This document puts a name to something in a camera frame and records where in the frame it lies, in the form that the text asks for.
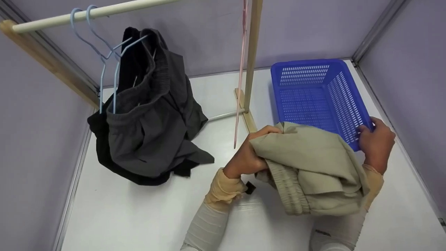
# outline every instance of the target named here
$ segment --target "purple wall panel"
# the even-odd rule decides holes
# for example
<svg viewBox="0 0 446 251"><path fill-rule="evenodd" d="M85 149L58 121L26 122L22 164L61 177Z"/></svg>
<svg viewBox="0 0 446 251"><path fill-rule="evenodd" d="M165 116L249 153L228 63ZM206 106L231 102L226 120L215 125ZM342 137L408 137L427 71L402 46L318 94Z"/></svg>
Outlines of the purple wall panel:
<svg viewBox="0 0 446 251"><path fill-rule="evenodd" d="M257 52L257 67L277 61L342 58L353 55L390 0L265 0ZM119 0L40 1L13 0L31 20L116 4ZM241 0L181 0L131 13L95 20L99 34L118 44L128 26L161 31L169 48L184 56L186 72L201 75L239 68L241 52ZM76 25L89 39L86 22ZM79 41L69 25L44 31L88 75L99 82L101 62ZM115 63L105 85L113 84Z"/></svg>
<svg viewBox="0 0 446 251"><path fill-rule="evenodd" d="M446 1L412 0L360 62L446 216Z"/></svg>
<svg viewBox="0 0 446 251"><path fill-rule="evenodd" d="M51 250L92 108L0 34L0 250Z"/></svg>

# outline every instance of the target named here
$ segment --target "wooden post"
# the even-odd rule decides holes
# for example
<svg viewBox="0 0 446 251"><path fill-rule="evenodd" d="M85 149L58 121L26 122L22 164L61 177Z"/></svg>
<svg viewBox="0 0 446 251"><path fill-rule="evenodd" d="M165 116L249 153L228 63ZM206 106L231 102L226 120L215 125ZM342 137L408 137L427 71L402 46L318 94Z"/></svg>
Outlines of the wooden post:
<svg viewBox="0 0 446 251"><path fill-rule="evenodd" d="M257 41L259 40L260 16L262 14L263 0L252 0L251 26L249 27L248 66L246 68L245 100L243 107L245 113L249 112L251 101L252 80L256 64Z"/></svg>
<svg viewBox="0 0 446 251"><path fill-rule="evenodd" d="M235 93L235 98L237 98L239 89L236 88L234 90L234 93ZM240 108L242 108L242 109L243 109L244 99L245 99L245 96L243 94L243 91L240 91ZM245 125L246 125L246 128L248 129L249 133L254 133L257 131L257 126L256 126L256 123L254 122L254 118L252 117L251 112L243 113L243 120L245 121Z"/></svg>
<svg viewBox="0 0 446 251"><path fill-rule="evenodd" d="M87 101L87 103L96 109L99 108L99 98L96 93L90 90L78 76L73 74L62 62L37 43L29 34L15 33L12 29L13 25L16 25L14 21L5 20L0 22L0 30L11 39L11 41L26 51L28 55L33 57L71 90Z"/></svg>

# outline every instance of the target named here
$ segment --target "white floor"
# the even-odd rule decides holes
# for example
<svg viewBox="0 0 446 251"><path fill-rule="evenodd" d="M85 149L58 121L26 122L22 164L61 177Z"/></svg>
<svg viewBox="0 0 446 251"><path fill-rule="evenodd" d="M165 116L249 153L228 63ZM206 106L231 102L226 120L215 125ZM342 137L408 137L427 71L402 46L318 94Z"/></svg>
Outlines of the white floor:
<svg viewBox="0 0 446 251"><path fill-rule="evenodd" d="M351 63L346 63L369 114L383 118ZM191 82L194 97L208 117L235 109L237 73ZM256 71L251 106L258 128L276 121L272 96L269 70ZM179 250L216 170L235 153L234 126L235 117L206 125L194 142L210 152L215 163L196 167L190 178L172 176L158 187L137 186L101 166L92 136L62 250ZM238 145L246 135L240 120ZM254 183L257 190L234 206L219 250L307 251L312 217L286 216L275 190L253 177L244 180ZM385 180L356 250L446 250L446 234L399 144L392 150Z"/></svg>

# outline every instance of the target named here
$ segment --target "pink hanger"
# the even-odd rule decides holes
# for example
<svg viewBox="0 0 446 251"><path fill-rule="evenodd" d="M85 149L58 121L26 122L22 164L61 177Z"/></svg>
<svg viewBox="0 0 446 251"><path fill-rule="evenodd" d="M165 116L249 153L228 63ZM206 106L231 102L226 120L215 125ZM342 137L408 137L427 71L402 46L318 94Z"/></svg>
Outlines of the pink hanger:
<svg viewBox="0 0 446 251"><path fill-rule="evenodd" d="M243 63L245 59L245 43L246 43L246 19L248 17L248 1L243 0L243 36L242 36L242 56L240 59L240 72L239 72L239 90L237 93L237 109L236 109L236 117L235 117L235 135L234 135L234 149L237 145L237 131L239 127L239 109L240 109L240 94L242 89L242 78L243 78Z"/></svg>

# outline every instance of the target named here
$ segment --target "wire hanger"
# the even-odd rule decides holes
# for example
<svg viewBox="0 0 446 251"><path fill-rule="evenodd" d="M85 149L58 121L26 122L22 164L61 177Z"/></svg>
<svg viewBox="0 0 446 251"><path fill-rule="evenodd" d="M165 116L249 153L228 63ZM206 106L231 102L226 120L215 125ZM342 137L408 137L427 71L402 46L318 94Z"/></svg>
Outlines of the wire hanger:
<svg viewBox="0 0 446 251"><path fill-rule="evenodd" d="M240 94L242 88L242 78L243 78L243 63L245 58L245 43L246 43L246 19L248 18L248 1L243 0L243 17L242 17L242 25L243 25L243 35L242 35L242 55L240 59L240 71L239 71L239 90L237 92L237 108L235 113L235 135L234 135L234 149L237 146L237 131L239 127L239 109L240 109Z"/></svg>
<svg viewBox="0 0 446 251"><path fill-rule="evenodd" d="M90 5L90 6L88 6L88 8L87 8L87 23L88 23L88 27L90 28L90 30L92 31L92 33L93 33L96 37L98 37L101 41L103 41L103 42L107 45L107 47L110 49L110 52L108 53L107 56L103 55L103 54L102 54L102 53L101 53L101 52L100 52L100 51L99 51L93 44L91 44L90 42L88 42L86 39L82 38L82 37L79 35L79 33L76 31L76 28L74 27L74 14L75 14L76 12L83 11L82 9L80 9L80 8L74 8L74 9L71 11L71 14L70 14L70 23L71 23L71 28L72 28L72 30L74 31L75 35L76 35L82 42L88 44L88 45L95 51L95 53L100 57L100 60L101 60L102 63L103 63L103 68L102 68L102 73L101 73L101 81L100 81L100 88L99 88L99 113L102 113L103 79L104 79L105 69L106 69L106 67L107 67L106 60L110 58L110 56L112 55L112 53L115 52L115 50L116 50L117 48L119 48L120 46L122 46L124 43L128 42L131 38L129 38L129 39L127 39L126 41L124 41L124 42L118 44L117 46L115 46L115 47L113 47L113 48L111 48L110 44L109 44L107 41L105 41L105 39L101 38L101 37L100 37L100 36L93 30L93 27L91 26L91 23L90 23L90 11L91 11L92 8L96 8L96 6L94 6L94 5ZM117 60L119 60L119 55L118 55L116 52L115 52L115 57L116 57Z"/></svg>
<svg viewBox="0 0 446 251"><path fill-rule="evenodd" d="M133 45L135 45L136 43L138 43L139 41L143 40L146 37L147 37L147 35L143 36L142 38L139 38L138 40L136 40L133 43L131 43L128 46L126 46L124 48L124 50L122 51L122 53L119 55L119 57L122 57L125 54L125 52L127 51L128 48L132 47ZM153 58L155 58L155 54L156 53L157 53L157 51L155 49L155 52L153 53ZM118 60L118 63L116 65L116 69L115 69L115 81L113 82L113 114L116 113L116 86L117 86L117 79L118 79L118 72L119 72L120 64L121 64L121 61Z"/></svg>

